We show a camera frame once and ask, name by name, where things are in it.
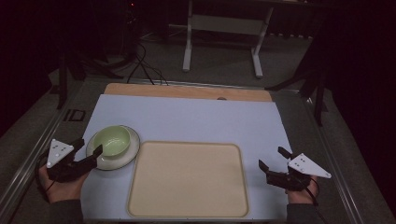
dark background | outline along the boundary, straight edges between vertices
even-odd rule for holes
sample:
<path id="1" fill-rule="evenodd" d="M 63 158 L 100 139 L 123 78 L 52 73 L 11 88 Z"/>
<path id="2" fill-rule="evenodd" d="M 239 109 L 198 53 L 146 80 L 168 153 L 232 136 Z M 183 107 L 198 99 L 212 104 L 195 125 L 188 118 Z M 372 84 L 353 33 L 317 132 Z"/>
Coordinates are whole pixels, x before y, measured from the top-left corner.
<path id="1" fill-rule="evenodd" d="M 50 89 L 48 73 L 58 67 L 60 34 L 66 34 L 73 48 L 104 61 L 106 49 L 121 48 L 118 39 L 123 32 L 114 27 L 123 29 L 123 26 L 114 24 L 123 24 L 131 18 L 125 17 L 128 4 L 120 2 L 0 3 L 0 136 Z M 138 9 L 134 16 L 164 37 L 168 23 L 186 22 L 187 1 L 135 2 Z M 240 10 L 227 9 L 226 13 L 238 14 Z M 290 30 L 292 20 L 276 13 L 269 31 L 282 33 L 279 27 Z M 320 30 L 321 21 L 317 19 L 310 24 L 311 28 L 295 26 L 293 31 L 306 35 L 318 33 L 302 65 L 304 69 L 328 71 L 326 86 L 332 90 L 334 101 L 393 214 L 396 214 L 396 182 L 392 179 L 396 170 L 392 141 L 396 137 L 395 15 L 394 1 L 350 1 L 326 17 Z M 300 14 L 296 18 L 306 17 Z"/>

green bowl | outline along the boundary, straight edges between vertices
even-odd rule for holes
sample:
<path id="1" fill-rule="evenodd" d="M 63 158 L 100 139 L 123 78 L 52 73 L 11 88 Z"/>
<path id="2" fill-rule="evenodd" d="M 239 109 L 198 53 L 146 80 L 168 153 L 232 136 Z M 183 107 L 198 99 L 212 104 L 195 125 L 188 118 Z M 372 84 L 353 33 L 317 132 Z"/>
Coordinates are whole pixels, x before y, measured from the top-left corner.
<path id="1" fill-rule="evenodd" d="M 131 144 L 131 135 L 122 126 L 109 126 L 99 131 L 94 139 L 95 148 L 103 145 L 102 156 L 113 157 L 120 155 Z"/>

beige tray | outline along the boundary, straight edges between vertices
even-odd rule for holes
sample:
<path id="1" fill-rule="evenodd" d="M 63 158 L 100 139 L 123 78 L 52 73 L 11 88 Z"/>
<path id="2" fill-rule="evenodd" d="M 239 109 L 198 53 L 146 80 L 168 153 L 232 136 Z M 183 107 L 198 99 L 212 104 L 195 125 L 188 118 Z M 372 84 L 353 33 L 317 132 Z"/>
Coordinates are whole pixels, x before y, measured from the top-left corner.
<path id="1" fill-rule="evenodd" d="M 244 217 L 248 196 L 239 147 L 145 142 L 127 206 L 133 217 Z"/>

white stand leg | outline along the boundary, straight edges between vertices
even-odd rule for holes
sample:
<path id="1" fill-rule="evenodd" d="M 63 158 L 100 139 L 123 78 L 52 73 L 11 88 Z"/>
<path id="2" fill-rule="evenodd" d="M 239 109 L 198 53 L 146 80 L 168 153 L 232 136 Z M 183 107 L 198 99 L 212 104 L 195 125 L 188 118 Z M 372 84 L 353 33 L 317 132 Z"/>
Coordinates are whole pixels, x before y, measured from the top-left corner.
<path id="1" fill-rule="evenodd" d="M 192 16 L 192 0 L 189 1 L 189 17 L 187 19 L 187 44 L 186 50 L 184 51 L 184 60 L 183 60 L 183 71 L 190 71 L 190 62 L 191 62 L 191 16 Z"/>
<path id="2" fill-rule="evenodd" d="M 254 71 L 256 73 L 257 78 L 262 78 L 262 65 L 260 64 L 259 52 L 260 52 L 260 48 L 262 47 L 262 41 L 264 40 L 265 33 L 267 31 L 268 24 L 270 22 L 273 11 L 274 11 L 273 7 L 270 7 L 268 9 L 267 16 L 265 17 L 265 21 L 262 23 L 262 28 L 260 30 L 259 42 L 257 43 L 255 48 L 251 49 Z"/>

wooden board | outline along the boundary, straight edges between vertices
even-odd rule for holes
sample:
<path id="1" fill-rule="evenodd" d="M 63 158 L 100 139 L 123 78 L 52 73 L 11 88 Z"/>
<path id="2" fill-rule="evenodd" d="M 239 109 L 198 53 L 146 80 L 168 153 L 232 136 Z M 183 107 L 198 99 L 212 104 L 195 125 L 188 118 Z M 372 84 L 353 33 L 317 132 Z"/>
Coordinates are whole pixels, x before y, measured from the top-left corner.
<path id="1" fill-rule="evenodd" d="M 176 97 L 190 99 L 219 99 L 235 101 L 272 102 L 268 91 L 242 90 L 232 88 L 208 88 L 186 86 L 160 86 L 160 85 L 137 85 L 137 84 L 108 84 L 105 94 Z"/>
<path id="2" fill-rule="evenodd" d="M 244 217 L 248 196 L 239 147 L 144 143 L 128 211 L 134 217 Z"/>

